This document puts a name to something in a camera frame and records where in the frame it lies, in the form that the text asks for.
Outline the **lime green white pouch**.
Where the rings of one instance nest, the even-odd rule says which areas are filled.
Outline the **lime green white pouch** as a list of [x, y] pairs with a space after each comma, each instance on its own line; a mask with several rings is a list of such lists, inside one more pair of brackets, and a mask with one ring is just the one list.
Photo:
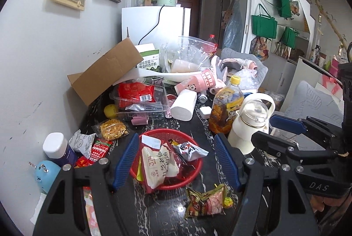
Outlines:
[[[160, 150], [161, 148], [161, 140], [154, 138], [152, 136], [148, 136], [148, 135], [142, 135], [141, 136], [141, 142], [142, 144], [146, 145], [147, 147], [154, 149], [154, 150]], [[143, 172], [142, 172], [142, 167], [141, 167], [141, 155], [138, 159], [138, 169], [137, 169], [137, 173], [136, 173], [136, 179], [139, 182], [143, 182]]]

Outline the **white maroon snack bag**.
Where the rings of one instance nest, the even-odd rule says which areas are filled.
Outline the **white maroon snack bag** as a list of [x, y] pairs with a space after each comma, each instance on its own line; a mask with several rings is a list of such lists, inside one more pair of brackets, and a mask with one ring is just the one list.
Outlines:
[[168, 142], [163, 142], [160, 150], [154, 150], [142, 144], [141, 167], [144, 186], [148, 194], [154, 192], [167, 179], [181, 180], [183, 164], [174, 148]]

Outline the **yellow lollipop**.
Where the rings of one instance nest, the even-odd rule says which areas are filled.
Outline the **yellow lollipop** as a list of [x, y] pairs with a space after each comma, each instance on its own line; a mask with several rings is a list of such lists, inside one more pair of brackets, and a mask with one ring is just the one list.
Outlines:
[[215, 195], [222, 200], [222, 207], [228, 209], [234, 206], [233, 199], [229, 196], [227, 185], [225, 184], [214, 184], [215, 186]]

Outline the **peanut snack bag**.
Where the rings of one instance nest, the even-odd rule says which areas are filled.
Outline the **peanut snack bag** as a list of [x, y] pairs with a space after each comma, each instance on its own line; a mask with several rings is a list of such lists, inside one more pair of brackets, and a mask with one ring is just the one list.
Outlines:
[[186, 196], [189, 205], [186, 208], [184, 218], [211, 216], [223, 213], [226, 195], [227, 188], [225, 184], [219, 184], [213, 190], [203, 193], [191, 188], [186, 188]]

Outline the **white peanut candy packet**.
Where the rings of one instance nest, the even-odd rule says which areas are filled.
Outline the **white peanut candy packet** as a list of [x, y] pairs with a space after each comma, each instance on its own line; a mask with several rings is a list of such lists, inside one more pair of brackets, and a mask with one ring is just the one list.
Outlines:
[[173, 146], [175, 151], [185, 159], [185, 161], [192, 162], [208, 155], [208, 151], [192, 144], [191, 142], [183, 142]]

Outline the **red packets pile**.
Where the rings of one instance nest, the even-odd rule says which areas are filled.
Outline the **red packets pile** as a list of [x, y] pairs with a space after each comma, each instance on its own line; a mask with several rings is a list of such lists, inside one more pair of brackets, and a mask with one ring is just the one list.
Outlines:
[[75, 168], [83, 168], [93, 165], [99, 159], [106, 157], [112, 144], [113, 141], [97, 139], [92, 146], [90, 157], [86, 158], [85, 156], [82, 156], [78, 158]]

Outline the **grey leaf chair cushion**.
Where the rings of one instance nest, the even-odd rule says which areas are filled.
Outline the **grey leaf chair cushion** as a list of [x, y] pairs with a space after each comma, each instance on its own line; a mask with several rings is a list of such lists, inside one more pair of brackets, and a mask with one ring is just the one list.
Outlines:
[[296, 86], [292, 102], [283, 114], [296, 120], [313, 117], [338, 127], [342, 127], [343, 122], [343, 113], [333, 98], [306, 81]]

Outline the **yellow snack clear bag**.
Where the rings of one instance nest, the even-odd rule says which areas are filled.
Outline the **yellow snack clear bag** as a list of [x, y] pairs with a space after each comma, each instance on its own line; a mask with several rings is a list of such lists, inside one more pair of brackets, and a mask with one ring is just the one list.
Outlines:
[[107, 141], [114, 141], [129, 134], [125, 123], [114, 118], [94, 125], [92, 128], [100, 138]]

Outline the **red plastic basket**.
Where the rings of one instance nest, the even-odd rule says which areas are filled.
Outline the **red plastic basket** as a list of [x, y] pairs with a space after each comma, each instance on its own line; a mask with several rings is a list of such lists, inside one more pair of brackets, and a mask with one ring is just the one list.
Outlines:
[[200, 173], [208, 152], [188, 134], [175, 129], [153, 129], [139, 136], [139, 149], [130, 175], [150, 194], [175, 190]]

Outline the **yellow lemon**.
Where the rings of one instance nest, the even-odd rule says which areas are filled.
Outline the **yellow lemon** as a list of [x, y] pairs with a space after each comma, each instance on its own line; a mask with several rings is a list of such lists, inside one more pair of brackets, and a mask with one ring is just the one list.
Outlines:
[[104, 114], [107, 118], [117, 118], [118, 117], [118, 109], [115, 104], [109, 104], [104, 108]]

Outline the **clear plastic tray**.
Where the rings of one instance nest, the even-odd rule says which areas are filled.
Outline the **clear plastic tray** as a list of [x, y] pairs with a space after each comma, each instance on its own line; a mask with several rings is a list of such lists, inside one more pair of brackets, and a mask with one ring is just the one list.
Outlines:
[[163, 78], [141, 77], [117, 84], [110, 93], [117, 116], [124, 121], [134, 118], [160, 119], [168, 109]]

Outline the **orange drink bottle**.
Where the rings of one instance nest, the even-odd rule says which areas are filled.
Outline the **orange drink bottle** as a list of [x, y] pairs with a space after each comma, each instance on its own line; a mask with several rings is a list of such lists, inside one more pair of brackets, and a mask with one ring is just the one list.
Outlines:
[[226, 87], [215, 95], [208, 119], [208, 127], [212, 133], [226, 135], [231, 131], [236, 112], [244, 100], [244, 95], [239, 88], [240, 81], [239, 76], [231, 76]]

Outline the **red bag in tray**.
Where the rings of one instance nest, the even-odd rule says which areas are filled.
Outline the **red bag in tray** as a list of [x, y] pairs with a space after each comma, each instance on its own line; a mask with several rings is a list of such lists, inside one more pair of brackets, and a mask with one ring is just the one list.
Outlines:
[[141, 82], [120, 83], [117, 93], [120, 108], [126, 108], [138, 102], [155, 102], [154, 85]]

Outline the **white cap blue jar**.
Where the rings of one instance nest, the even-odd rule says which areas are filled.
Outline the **white cap blue jar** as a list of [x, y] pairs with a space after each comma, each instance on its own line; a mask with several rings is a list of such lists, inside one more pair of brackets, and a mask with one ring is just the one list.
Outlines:
[[61, 132], [48, 134], [43, 142], [42, 149], [47, 157], [60, 167], [66, 164], [74, 166], [78, 159]]

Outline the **white cylinder roll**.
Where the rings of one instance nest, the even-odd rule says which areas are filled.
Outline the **white cylinder roll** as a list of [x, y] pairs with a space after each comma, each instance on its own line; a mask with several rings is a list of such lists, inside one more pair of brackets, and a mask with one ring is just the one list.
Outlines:
[[198, 94], [195, 91], [184, 89], [171, 106], [171, 116], [176, 120], [190, 121], [193, 117]]

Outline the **blue robot figure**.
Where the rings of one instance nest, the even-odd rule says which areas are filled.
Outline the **blue robot figure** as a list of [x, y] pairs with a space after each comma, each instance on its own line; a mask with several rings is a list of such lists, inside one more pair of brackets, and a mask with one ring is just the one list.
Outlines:
[[35, 180], [39, 188], [45, 194], [48, 194], [52, 184], [61, 170], [61, 167], [49, 160], [41, 161], [37, 165], [29, 161], [29, 165], [35, 170]]

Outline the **cardboard box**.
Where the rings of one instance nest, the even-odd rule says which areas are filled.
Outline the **cardboard box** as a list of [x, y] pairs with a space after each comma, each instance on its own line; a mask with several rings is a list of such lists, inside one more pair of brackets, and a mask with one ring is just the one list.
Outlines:
[[89, 106], [142, 60], [143, 57], [135, 45], [126, 38], [102, 55], [83, 73], [70, 74], [67, 78], [83, 103]]

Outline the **pink panda paper cup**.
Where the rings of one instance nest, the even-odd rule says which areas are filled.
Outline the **pink panda paper cup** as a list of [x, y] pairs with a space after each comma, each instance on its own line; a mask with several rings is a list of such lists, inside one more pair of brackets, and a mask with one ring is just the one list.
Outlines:
[[216, 78], [210, 69], [204, 69], [185, 81], [174, 86], [175, 92], [179, 95], [184, 89], [192, 90], [195, 92], [202, 92], [212, 88], [216, 85]]

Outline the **green tote bag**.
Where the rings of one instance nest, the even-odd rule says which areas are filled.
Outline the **green tote bag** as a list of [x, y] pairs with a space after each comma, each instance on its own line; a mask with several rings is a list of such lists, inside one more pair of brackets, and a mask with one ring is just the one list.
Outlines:
[[277, 37], [277, 21], [267, 10], [258, 4], [259, 15], [252, 15], [252, 34], [267, 39], [276, 39]]

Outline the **white refrigerator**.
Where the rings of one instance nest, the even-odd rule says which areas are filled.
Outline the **white refrigerator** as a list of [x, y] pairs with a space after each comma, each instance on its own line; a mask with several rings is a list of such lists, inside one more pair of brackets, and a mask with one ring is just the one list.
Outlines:
[[191, 9], [181, 6], [136, 6], [122, 9], [122, 38], [134, 45], [164, 43], [190, 32]]

